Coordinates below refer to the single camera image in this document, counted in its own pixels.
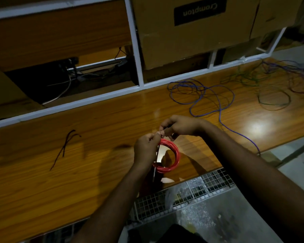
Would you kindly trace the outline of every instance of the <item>hand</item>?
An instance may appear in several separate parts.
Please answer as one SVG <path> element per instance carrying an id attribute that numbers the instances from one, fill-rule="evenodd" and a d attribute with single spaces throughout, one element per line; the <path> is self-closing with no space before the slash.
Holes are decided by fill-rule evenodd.
<path id="1" fill-rule="evenodd" d="M 161 140 L 160 132 L 146 134 L 140 137 L 134 145 L 134 164 L 133 169 L 147 175 L 152 163 L 157 159 L 158 145 Z"/>
<path id="2" fill-rule="evenodd" d="M 159 130 L 162 136 L 168 136 L 174 141 L 179 135 L 199 136 L 205 123 L 208 121 L 201 118 L 172 115 L 161 123 Z"/>

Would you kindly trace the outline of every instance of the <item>person's right hand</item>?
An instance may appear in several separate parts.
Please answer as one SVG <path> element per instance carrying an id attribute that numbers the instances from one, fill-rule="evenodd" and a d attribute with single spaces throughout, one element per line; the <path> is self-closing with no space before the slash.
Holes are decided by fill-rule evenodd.
<path id="1" fill-rule="evenodd" d="M 199 136 L 205 123 L 207 121 L 201 118 L 172 115 L 161 123 L 159 130 L 162 136 L 168 136 L 174 141 L 179 135 Z"/>

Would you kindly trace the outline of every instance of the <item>red cable coil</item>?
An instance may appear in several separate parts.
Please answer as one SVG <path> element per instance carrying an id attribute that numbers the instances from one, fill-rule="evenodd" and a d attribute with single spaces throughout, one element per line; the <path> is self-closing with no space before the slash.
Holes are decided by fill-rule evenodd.
<path id="1" fill-rule="evenodd" d="M 158 165 L 158 163 L 153 163 L 153 166 L 156 168 L 156 170 L 159 173 L 167 173 L 169 171 L 174 170 L 178 166 L 179 160 L 180 160 L 180 152 L 179 152 L 178 147 L 173 142 L 168 141 L 166 139 L 161 139 L 159 145 L 163 145 L 163 146 L 170 148 L 170 150 L 174 152 L 175 161 L 174 161 L 174 164 L 171 165 L 170 167 L 162 167 L 162 166 Z"/>

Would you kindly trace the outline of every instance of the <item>person's left hand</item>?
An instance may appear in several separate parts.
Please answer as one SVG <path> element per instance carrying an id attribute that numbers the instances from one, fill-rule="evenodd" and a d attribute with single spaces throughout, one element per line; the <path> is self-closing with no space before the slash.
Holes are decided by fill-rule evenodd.
<path id="1" fill-rule="evenodd" d="M 160 132 L 146 134 L 140 137 L 134 145 L 134 164 L 136 172 L 147 175 L 152 163 L 157 159 L 158 145 L 161 140 Z"/>

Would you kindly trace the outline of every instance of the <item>person's right arm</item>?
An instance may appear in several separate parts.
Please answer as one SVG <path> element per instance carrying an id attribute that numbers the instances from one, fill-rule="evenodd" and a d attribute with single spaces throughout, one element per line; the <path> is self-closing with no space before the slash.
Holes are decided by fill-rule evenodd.
<path id="1" fill-rule="evenodd" d="M 261 157 L 200 118 L 173 115 L 161 123 L 162 135 L 200 136 L 252 207 L 284 242 L 304 242 L 304 191 Z"/>

